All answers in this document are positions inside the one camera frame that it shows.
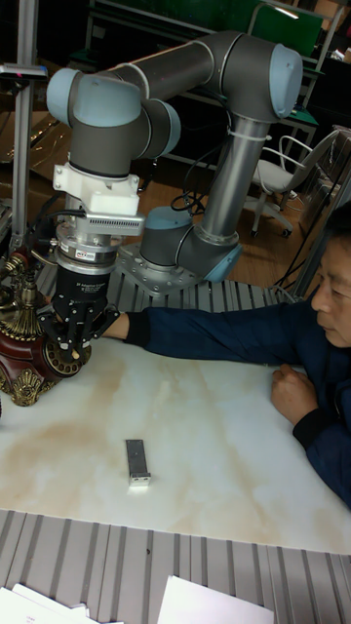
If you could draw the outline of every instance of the green panel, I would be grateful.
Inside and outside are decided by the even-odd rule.
[[[303,57],[310,57],[322,27],[323,19],[303,13],[292,19],[269,7],[258,11],[253,35],[274,43],[283,43],[297,50]]]
[[[129,0],[119,4],[140,9],[171,20],[203,26],[209,30],[246,32],[254,8],[261,0]],[[253,35],[289,48],[309,57],[319,35],[322,18],[299,14],[289,18],[271,7],[262,7],[254,23]]]

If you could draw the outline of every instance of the man's hand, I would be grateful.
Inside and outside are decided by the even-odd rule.
[[[289,364],[282,364],[280,370],[273,372],[271,400],[276,410],[293,425],[318,407],[313,383]]]

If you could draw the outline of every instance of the blue jacket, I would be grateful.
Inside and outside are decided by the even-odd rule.
[[[309,301],[221,312],[146,308],[127,342],[175,358],[303,365],[319,408],[293,434],[326,484],[351,508],[351,349],[333,347]]]

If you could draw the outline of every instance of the robotic arm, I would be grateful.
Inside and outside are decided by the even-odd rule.
[[[109,276],[123,238],[144,228],[131,163],[172,151],[180,136],[165,100],[206,86],[226,98],[235,127],[201,223],[156,209],[140,253],[150,266],[180,266],[219,282],[240,255],[236,225],[269,126],[290,114],[301,76],[296,52],[235,31],[93,75],[69,68],[55,74],[48,108],[72,128],[72,141],[69,162],[55,168],[54,188],[66,192],[68,210],[57,229],[56,292],[39,320],[68,357],[118,316],[107,306]]]

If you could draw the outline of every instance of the chair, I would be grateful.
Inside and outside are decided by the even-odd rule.
[[[332,145],[332,142],[336,139],[339,130],[334,130],[329,135],[325,136],[314,149],[308,147],[301,141],[297,140],[293,136],[281,136],[279,141],[279,151],[270,147],[263,147],[262,151],[272,152],[280,157],[281,166],[274,165],[266,160],[259,160],[257,167],[253,174],[253,184],[257,184],[261,187],[262,191],[258,200],[254,197],[247,197],[244,204],[244,208],[254,211],[253,229],[251,235],[255,238],[257,236],[258,222],[260,216],[265,213],[266,215],[274,216],[278,221],[283,223],[285,229],[282,235],[288,238],[293,232],[292,224],[285,219],[280,211],[285,206],[290,192],[297,188],[303,181],[306,180],[312,167],[320,160],[327,149]],[[298,143],[304,150],[308,151],[307,156],[301,161],[297,162],[290,156],[283,153],[283,140],[287,138],[289,141]],[[295,171],[293,174],[287,172],[285,168],[286,161],[290,161],[295,164]],[[283,193],[284,198],[280,206],[273,204],[272,202],[266,202],[267,195],[272,193]]]

